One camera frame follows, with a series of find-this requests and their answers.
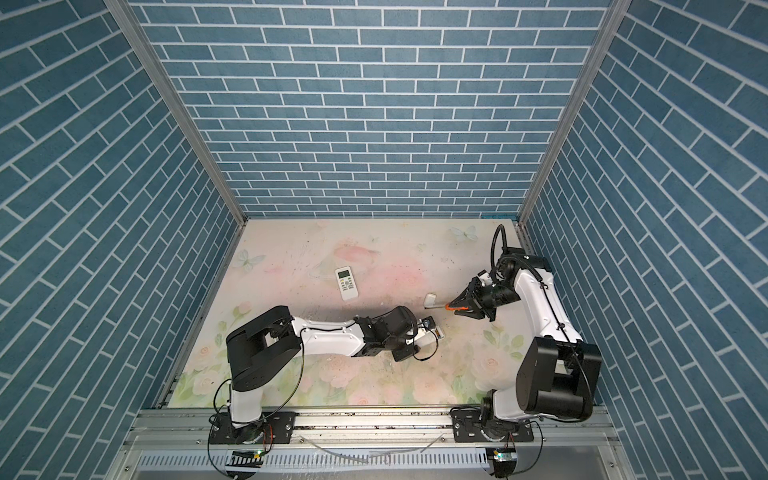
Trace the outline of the orange handled screwdriver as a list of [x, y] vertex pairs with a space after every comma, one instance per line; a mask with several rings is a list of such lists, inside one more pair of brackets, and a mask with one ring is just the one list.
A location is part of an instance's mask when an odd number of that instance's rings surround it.
[[465, 311], [470, 311], [470, 310], [471, 310], [471, 308], [470, 308], [470, 307], [467, 307], [467, 306], [451, 306], [450, 304], [442, 304], [442, 305], [437, 305], [437, 304], [434, 304], [434, 305], [424, 305], [424, 306], [423, 306], [423, 308], [424, 308], [425, 310], [430, 310], [430, 309], [441, 309], [441, 310], [446, 310], [446, 311], [450, 311], [450, 312], [465, 312]]

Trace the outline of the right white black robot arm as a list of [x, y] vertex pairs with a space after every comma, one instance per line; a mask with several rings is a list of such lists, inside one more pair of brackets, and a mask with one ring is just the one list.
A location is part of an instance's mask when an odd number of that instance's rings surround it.
[[519, 302], [533, 338], [512, 387], [495, 390], [490, 411], [495, 419], [521, 422], [546, 416], [583, 422], [593, 413], [602, 365], [599, 347], [585, 342], [567, 317], [548, 261], [521, 248], [503, 247], [491, 269], [473, 277], [446, 305], [459, 316], [495, 321], [503, 307]]

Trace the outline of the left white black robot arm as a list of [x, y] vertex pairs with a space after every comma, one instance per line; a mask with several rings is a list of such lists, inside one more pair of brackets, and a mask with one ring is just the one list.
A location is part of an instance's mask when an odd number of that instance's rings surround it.
[[296, 357], [358, 358], [389, 352], [396, 362], [422, 361], [420, 352], [437, 346], [440, 338], [433, 318], [419, 319], [405, 306], [346, 322], [307, 320], [292, 315], [284, 305], [275, 306], [226, 337], [231, 423], [242, 429], [264, 420], [265, 386]]

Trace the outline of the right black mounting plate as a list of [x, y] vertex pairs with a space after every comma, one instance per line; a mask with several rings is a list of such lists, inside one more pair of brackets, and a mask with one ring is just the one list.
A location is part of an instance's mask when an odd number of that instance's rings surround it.
[[477, 407], [453, 407], [449, 410], [449, 416], [456, 443], [534, 441], [534, 434], [528, 423], [499, 420]]

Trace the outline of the black mounting plate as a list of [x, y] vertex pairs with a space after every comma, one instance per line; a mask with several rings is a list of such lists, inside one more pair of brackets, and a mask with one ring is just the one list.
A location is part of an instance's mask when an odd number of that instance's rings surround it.
[[209, 433], [212, 445], [272, 445], [289, 444], [297, 414], [289, 411], [268, 412], [265, 420], [236, 422], [228, 411], [215, 413]]
[[453, 407], [449, 410], [449, 416], [456, 443], [534, 441], [534, 434], [528, 423], [499, 420], [477, 407]]

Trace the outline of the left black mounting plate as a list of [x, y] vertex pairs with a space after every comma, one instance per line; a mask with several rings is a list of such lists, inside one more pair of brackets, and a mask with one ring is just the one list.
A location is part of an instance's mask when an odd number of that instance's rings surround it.
[[209, 433], [212, 445], [272, 445], [289, 444], [297, 414], [289, 411], [268, 412], [265, 420], [236, 422], [228, 411], [215, 413]]

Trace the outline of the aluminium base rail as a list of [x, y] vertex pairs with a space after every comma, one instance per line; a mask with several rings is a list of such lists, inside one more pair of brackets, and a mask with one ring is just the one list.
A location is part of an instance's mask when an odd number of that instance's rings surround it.
[[[527, 422], [534, 441], [456, 443], [449, 416], [440, 407], [290, 408], [297, 414], [289, 444], [212, 445], [210, 413], [202, 409], [141, 412], [108, 470], [111, 479], [629, 479], [633, 472], [604, 408], [583, 423], [548, 419]], [[438, 448], [483, 448], [486, 469], [358, 470], [336, 473], [138, 472], [145, 453], [231, 451], [260, 459], [279, 449], [317, 448], [405, 452]]]

